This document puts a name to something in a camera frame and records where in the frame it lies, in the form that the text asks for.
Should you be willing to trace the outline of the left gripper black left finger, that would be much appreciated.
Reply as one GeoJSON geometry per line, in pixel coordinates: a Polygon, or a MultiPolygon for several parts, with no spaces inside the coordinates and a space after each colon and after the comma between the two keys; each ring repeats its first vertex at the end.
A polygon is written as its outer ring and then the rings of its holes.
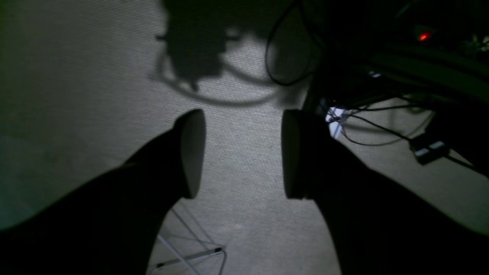
{"type": "Polygon", "coordinates": [[[206,117],[195,109],[120,167],[1,230],[2,275],[143,275],[170,209],[196,197],[206,117]]]}

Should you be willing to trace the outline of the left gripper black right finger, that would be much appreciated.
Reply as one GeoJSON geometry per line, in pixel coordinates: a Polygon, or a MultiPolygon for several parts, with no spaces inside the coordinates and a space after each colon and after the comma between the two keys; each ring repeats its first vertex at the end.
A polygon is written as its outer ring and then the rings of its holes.
{"type": "Polygon", "coordinates": [[[286,196],[316,203],[343,275],[488,274],[488,236],[370,169],[323,117],[284,111],[281,148],[286,196]]]}

